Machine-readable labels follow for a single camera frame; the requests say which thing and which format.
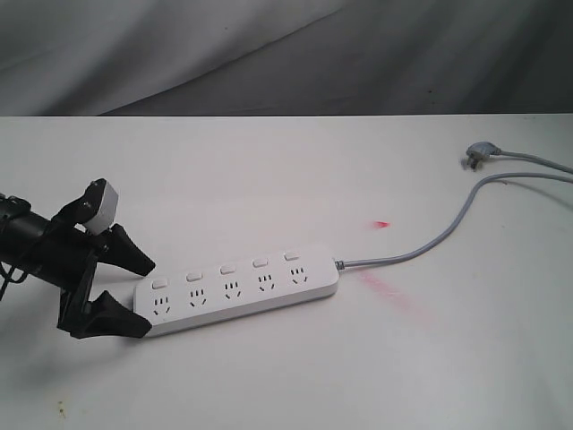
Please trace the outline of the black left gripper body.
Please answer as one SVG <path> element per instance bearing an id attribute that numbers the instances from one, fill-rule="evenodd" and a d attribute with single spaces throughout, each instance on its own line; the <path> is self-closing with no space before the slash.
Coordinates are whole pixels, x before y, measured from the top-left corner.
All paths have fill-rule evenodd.
<path id="1" fill-rule="evenodd" d="M 93 302 L 89 296 L 97 265 L 107 253 L 110 230 L 94 236 L 83 226 L 93 214 L 86 202 L 86 190 L 51 218 L 43 236 L 48 255 L 55 259 L 53 282 L 60 288 L 57 328 L 76 339 L 91 338 L 87 336 Z"/>

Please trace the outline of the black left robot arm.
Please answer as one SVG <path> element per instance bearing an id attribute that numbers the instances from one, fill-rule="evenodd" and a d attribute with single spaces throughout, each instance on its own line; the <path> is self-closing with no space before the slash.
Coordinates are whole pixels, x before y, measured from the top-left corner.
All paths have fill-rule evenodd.
<path id="1" fill-rule="evenodd" d="M 13 273 L 32 276 L 59 288 L 57 327 L 71 337 L 118 336 L 140 339 L 151 329 L 148 319 L 120 304 L 108 291 L 95 300 L 90 292 L 99 264 L 149 275 L 156 264 L 114 224 L 95 234 L 79 230 L 95 214 L 96 203 L 83 195 L 51 219 L 33 212 L 29 202 L 1 199 L 1 262 L 6 284 L 22 282 Z"/>

